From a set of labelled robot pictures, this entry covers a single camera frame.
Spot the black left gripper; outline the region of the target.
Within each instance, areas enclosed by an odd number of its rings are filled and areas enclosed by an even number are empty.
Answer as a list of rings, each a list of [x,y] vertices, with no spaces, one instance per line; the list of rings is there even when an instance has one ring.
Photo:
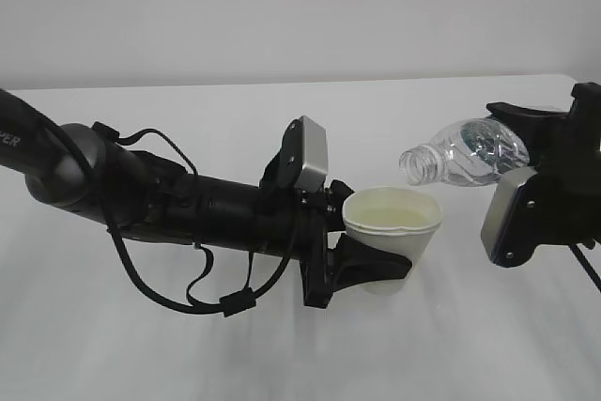
[[[370,247],[342,234],[329,257],[328,235],[345,228],[342,207],[354,191],[342,180],[315,193],[295,192],[297,235],[294,250],[300,262],[302,301],[326,308],[333,292],[361,285],[367,292],[392,295],[405,284],[412,262],[403,255]]]

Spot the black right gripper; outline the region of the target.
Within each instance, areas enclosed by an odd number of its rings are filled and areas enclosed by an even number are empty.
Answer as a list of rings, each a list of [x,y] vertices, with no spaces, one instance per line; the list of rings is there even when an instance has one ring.
[[[507,102],[486,109],[520,138],[536,171],[520,194],[520,248],[600,241],[600,85],[579,83],[568,111]]]

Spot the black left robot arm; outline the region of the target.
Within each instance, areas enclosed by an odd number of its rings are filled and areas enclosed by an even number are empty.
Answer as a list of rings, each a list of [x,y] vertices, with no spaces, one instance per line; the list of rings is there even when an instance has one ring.
[[[102,124],[59,126],[11,93],[1,95],[1,163],[21,173],[40,203],[104,224],[134,286],[159,305],[187,315],[232,316],[254,308],[300,264],[303,302],[325,308],[350,286],[399,281],[412,263],[363,244],[345,232],[343,205],[350,188],[328,180],[326,132],[307,116],[290,122],[281,147],[258,185],[201,176],[182,157],[172,162],[138,150],[140,133],[122,136]],[[127,240],[192,245],[210,273],[212,248],[279,258],[260,287],[207,303],[173,301],[150,288],[134,267]]]

